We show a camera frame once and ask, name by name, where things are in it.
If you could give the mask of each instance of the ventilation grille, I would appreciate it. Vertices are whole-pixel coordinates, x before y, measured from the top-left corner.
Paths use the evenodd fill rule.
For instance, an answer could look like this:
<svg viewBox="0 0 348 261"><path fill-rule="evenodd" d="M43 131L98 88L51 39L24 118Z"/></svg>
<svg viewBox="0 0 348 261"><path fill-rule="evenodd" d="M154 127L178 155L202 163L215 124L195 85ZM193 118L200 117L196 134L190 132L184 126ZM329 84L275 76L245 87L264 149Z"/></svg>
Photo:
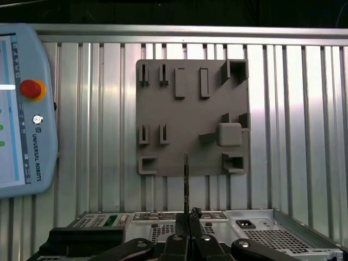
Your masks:
<svg viewBox="0 0 348 261"><path fill-rule="evenodd" d="M106 215L99 215L93 220L93 216L87 216L76 227L102 227L107 219Z"/></svg>
<svg viewBox="0 0 348 261"><path fill-rule="evenodd" d="M160 235L168 234L168 233L175 233L175 224L165 224L161 225L159 227L154 227L151 229L151 242L156 243L157 238ZM212 227L204 226L201 224L201 231L203 234L215 234L215 231Z"/></svg>
<svg viewBox="0 0 348 261"><path fill-rule="evenodd" d="M105 222L105 217L97 217L93 223L91 224L91 227L100 227L102 223Z"/></svg>
<svg viewBox="0 0 348 261"><path fill-rule="evenodd" d="M245 235L275 250L289 250L293 254L308 252L310 247L284 230L244 230Z"/></svg>
<svg viewBox="0 0 348 261"><path fill-rule="evenodd" d="M39 257L37 261L55 261L60 260L60 257Z"/></svg>

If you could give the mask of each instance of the screw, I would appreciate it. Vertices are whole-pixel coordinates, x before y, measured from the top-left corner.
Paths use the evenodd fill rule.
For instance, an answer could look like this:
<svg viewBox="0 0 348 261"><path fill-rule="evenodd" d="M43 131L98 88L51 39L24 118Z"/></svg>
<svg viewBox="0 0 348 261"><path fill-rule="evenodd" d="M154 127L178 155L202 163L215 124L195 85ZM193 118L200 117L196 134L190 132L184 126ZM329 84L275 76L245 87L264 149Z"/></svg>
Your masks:
<svg viewBox="0 0 348 261"><path fill-rule="evenodd" d="M203 240L205 240L205 241L209 241L210 240L210 236L208 236L208 235L203 235L201 238Z"/></svg>
<svg viewBox="0 0 348 261"><path fill-rule="evenodd" d="M240 241L240 242L238 243L238 245L240 245L241 247L249 247L249 246L250 246L249 243L244 242L244 241Z"/></svg>

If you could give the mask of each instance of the metal frame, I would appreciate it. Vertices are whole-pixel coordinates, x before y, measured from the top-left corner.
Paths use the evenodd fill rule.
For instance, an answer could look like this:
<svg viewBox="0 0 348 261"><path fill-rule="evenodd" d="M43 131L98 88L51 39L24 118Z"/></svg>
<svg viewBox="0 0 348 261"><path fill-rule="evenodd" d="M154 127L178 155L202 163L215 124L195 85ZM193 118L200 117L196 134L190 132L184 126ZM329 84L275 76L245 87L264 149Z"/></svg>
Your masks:
<svg viewBox="0 0 348 261"><path fill-rule="evenodd" d="M136 174L139 59L248 59L252 172L193 177L192 206L275 207L348 245L348 30L32 26L51 66L60 157L49 191L1 201L1 259L25 260L84 211L183 209L181 178Z"/></svg>

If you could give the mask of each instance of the rectangular peg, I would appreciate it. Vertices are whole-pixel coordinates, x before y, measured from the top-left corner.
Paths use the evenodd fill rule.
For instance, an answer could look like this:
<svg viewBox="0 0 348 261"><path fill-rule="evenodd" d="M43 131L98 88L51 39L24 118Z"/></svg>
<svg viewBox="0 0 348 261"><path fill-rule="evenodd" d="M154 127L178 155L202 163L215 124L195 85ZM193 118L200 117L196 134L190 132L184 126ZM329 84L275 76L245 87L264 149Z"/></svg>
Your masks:
<svg viewBox="0 0 348 261"><path fill-rule="evenodd" d="M139 144L148 145L150 143L148 137L149 137L149 126L141 125L139 127Z"/></svg>
<svg viewBox="0 0 348 261"><path fill-rule="evenodd" d="M210 97L209 84L208 84L208 69L201 68L201 98L208 99Z"/></svg>
<svg viewBox="0 0 348 261"><path fill-rule="evenodd" d="M168 66L165 64L159 66L159 83L161 86L168 85Z"/></svg>
<svg viewBox="0 0 348 261"><path fill-rule="evenodd" d="M139 68L139 82L140 82L140 85L143 87L148 86L148 66L147 66L147 64L142 64Z"/></svg>
<svg viewBox="0 0 348 261"><path fill-rule="evenodd" d="M182 100L185 98L186 92L186 75L185 68L175 69L175 98Z"/></svg>
<svg viewBox="0 0 348 261"><path fill-rule="evenodd" d="M159 142L162 145L169 144L169 127L167 124L159 126Z"/></svg>

